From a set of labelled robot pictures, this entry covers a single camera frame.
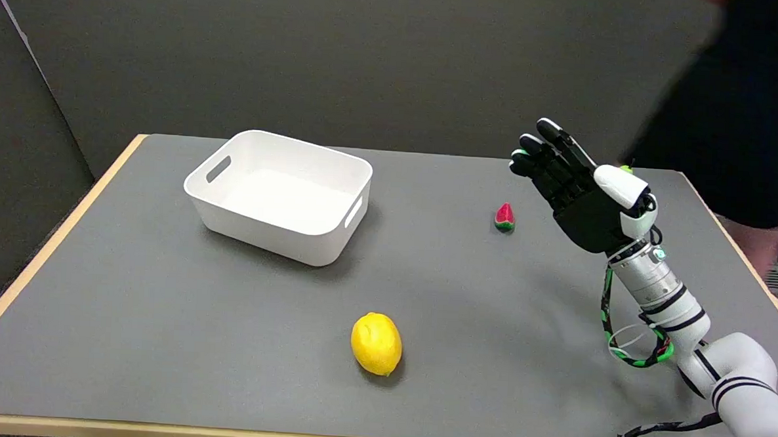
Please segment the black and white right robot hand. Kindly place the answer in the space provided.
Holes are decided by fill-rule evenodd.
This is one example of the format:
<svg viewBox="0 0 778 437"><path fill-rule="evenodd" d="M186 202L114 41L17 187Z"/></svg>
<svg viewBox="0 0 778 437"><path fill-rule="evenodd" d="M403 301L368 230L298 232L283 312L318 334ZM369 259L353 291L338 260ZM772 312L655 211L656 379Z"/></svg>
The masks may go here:
<svg viewBox="0 0 778 437"><path fill-rule="evenodd" d="M531 180L574 244L613 257L641 239L661 242L655 225L659 204L648 182L626 167L596 164L547 117L537 121L536 130L537 135L521 135L509 170Z"/></svg>

